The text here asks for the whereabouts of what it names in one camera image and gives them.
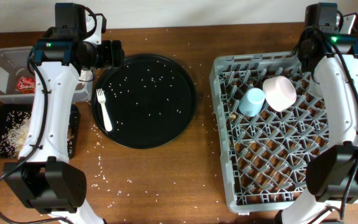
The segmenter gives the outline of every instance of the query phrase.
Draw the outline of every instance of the wood grain surface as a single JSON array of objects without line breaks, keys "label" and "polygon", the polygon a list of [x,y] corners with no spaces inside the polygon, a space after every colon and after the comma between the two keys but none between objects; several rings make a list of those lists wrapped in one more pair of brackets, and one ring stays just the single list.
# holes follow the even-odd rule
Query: wood grain surface
[{"label": "wood grain surface", "polygon": [[[291,50],[302,30],[302,23],[108,30],[103,38],[121,40],[126,55],[153,53],[177,61],[196,83],[197,94],[204,97],[183,134],[149,150],[128,149],[98,138],[97,131],[91,131],[91,106],[76,104],[81,121],[70,164],[86,174],[86,198],[94,211],[108,223],[271,223],[277,211],[239,217],[226,207],[208,76],[218,56]],[[34,45],[41,36],[40,32],[0,34],[0,48]],[[0,175],[7,161],[11,160],[0,159]],[[108,183],[98,176],[101,171]],[[0,185],[0,208],[18,221],[45,218],[24,208],[5,183]],[[346,222],[358,223],[358,204],[347,206]]]}]

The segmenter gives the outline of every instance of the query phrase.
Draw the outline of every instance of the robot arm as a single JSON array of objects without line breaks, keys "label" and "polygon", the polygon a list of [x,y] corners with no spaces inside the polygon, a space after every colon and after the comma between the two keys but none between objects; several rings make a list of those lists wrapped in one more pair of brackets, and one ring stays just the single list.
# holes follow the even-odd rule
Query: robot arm
[{"label": "robot arm", "polygon": [[[64,217],[62,223],[102,224],[106,222],[85,200],[85,174],[68,164],[68,120],[80,71],[120,67],[124,52],[120,41],[101,40],[106,18],[87,7],[56,3],[55,20],[30,53],[36,87],[29,133],[20,161],[5,163],[2,179],[27,208]],[[8,222],[1,212],[0,217]]]},{"label": "robot arm", "polygon": [[279,212],[277,223],[320,223],[333,210],[342,219],[344,204],[358,199],[358,40],[349,35],[357,30],[358,16],[346,16],[341,30],[336,12],[337,5],[330,3],[306,8],[298,58],[302,70],[313,73],[311,89],[324,96],[329,143],[328,150],[308,164],[307,189]]}]

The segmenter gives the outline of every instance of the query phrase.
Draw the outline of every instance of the black cable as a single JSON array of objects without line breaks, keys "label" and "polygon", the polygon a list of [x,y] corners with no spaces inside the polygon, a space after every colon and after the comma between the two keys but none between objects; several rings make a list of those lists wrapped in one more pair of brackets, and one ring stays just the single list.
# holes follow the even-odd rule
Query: black cable
[{"label": "black cable", "polygon": [[31,75],[35,75],[34,72],[30,69],[30,59],[32,55],[32,51],[34,50],[34,47],[31,48],[29,56],[27,56],[27,69],[31,73]]},{"label": "black cable", "polygon": [[334,206],[327,206],[324,210],[322,210],[314,219],[312,219],[308,224],[313,224],[315,221],[317,221],[319,218],[321,218],[325,213],[332,212],[333,210],[339,212],[339,208]]},{"label": "black cable", "polygon": [[[295,45],[295,47],[293,48],[293,50],[292,50],[292,52],[291,52],[292,55],[295,55],[295,54],[298,52],[298,50],[299,50],[299,48],[300,48],[300,45],[301,45],[301,42],[302,42],[302,40],[304,39],[304,35],[308,34],[309,30],[311,30],[311,33],[309,33],[309,35],[313,35],[313,34],[314,34],[314,27],[313,27],[313,26],[308,26],[308,27],[304,28],[304,29],[303,29],[303,32],[301,33],[301,36],[300,36],[300,38],[299,38],[298,43]],[[324,44],[324,46],[326,47],[326,49],[327,49],[330,53],[333,52],[333,51],[331,50],[331,47],[326,43],[326,41],[323,41],[323,40],[320,40],[320,41]],[[314,77],[314,72],[311,72],[311,79],[312,79],[315,83],[320,84],[320,83],[317,82],[317,80],[315,79],[315,77]]]},{"label": "black cable", "polygon": [[[354,96],[354,99],[356,101],[356,106],[357,106],[357,115],[358,115],[358,94],[357,94],[357,90],[356,90],[356,87],[354,86],[354,81],[349,73],[349,70],[347,69],[347,65],[345,63],[345,60],[343,58],[343,55],[341,53],[341,51],[338,49],[338,47],[333,44],[324,34],[321,30],[315,28],[315,30],[317,31],[317,33],[326,41],[328,42],[335,50],[335,52],[338,54],[338,57],[339,59],[341,60],[341,63],[342,63],[342,66],[343,66],[343,69],[345,70],[345,74],[346,74],[346,78],[351,86],[351,90],[352,90],[352,93],[353,93],[353,96]],[[343,195],[343,198],[342,198],[342,202],[341,202],[341,212],[340,212],[340,217],[341,217],[341,220],[344,219],[344,214],[345,214],[345,206],[346,206],[346,202],[347,202],[347,197],[349,196],[349,192],[350,192],[350,188],[351,188],[351,185],[353,183],[353,180],[354,180],[354,177],[356,176],[357,174],[357,170],[358,170],[358,153],[357,153],[357,158],[356,158],[356,161],[355,161],[355,164],[354,164],[354,167],[353,167],[353,170],[352,170],[352,173],[351,173],[351,176],[349,178],[349,180],[347,181],[347,185],[346,185],[346,188],[345,188],[345,191],[344,191],[344,195]]]},{"label": "black cable", "polygon": [[339,25],[338,25],[338,27],[339,27],[339,32],[342,30],[342,26],[343,26],[343,15],[342,15],[342,13],[339,11],[339,10],[337,10],[336,11],[338,14],[339,14],[339,17],[340,17],[340,19],[339,19]]},{"label": "black cable", "polygon": [[[2,176],[0,176],[0,183],[1,183],[2,180],[6,179],[11,174],[13,174],[15,171],[17,171],[19,168],[21,168],[30,159],[30,157],[34,155],[34,153],[40,147],[42,136],[44,135],[44,131],[45,131],[45,125],[47,123],[47,111],[48,111],[48,90],[47,90],[47,85],[46,85],[45,80],[42,77],[39,69],[37,68],[37,66],[35,66],[34,62],[29,62],[29,63],[31,64],[31,66],[34,69],[34,71],[37,73],[37,75],[38,75],[38,77],[39,77],[39,79],[41,81],[42,88],[44,89],[44,91],[43,91],[43,93],[44,93],[44,112],[43,112],[43,115],[42,115],[40,133],[39,133],[37,141],[35,142],[35,145],[33,146],[33,148],[30,151],[30,153],[20,163],[18,163],[18,165],[16,165],[15,168],[13,168],[9,172],[6,172]],[[47,222],[53,222],[53,221],[63,221],[63,222],[69,223],[69,224],[73,224],[71,221],[67,220],[67,217],[48,218],[48,219],[44,219],[44,220],[37,220],[37,221],[31,221],[31,222],[16,222],[16,221],[11,220],[8,217],[6,217],[1,211],[0,211],[0,218],[2,220],[4,220],[5,222],[10,223],[10,224],[39,224],[39,223],[47,223]]]},{"label": "black cable", "polygon": [[53,29],[55,27],[49,27],[47,29],[47,31],[44,33],[44,35],[42,36],[42,38],[49,38],[52,34],[53,34]]},{"label": "black cable", "polygon": [[79,80],[79,81],[80,82],[92,82],[95,79],[96,74],[94,73],[94,69],[91,69],[91,71],[92,71],[92,76],[93,77],[90,80]]}]

